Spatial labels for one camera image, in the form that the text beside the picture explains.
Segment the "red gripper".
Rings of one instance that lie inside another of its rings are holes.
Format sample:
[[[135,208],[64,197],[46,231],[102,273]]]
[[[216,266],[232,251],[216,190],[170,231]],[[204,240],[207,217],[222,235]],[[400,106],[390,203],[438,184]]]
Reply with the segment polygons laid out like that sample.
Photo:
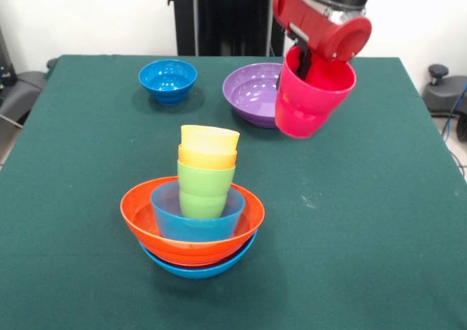
[[[365,17],[368,0],[273,0],[273,14],[299,48],[296,75],[306,79],[312,54],[327,61],[348,61],[371,36]]]

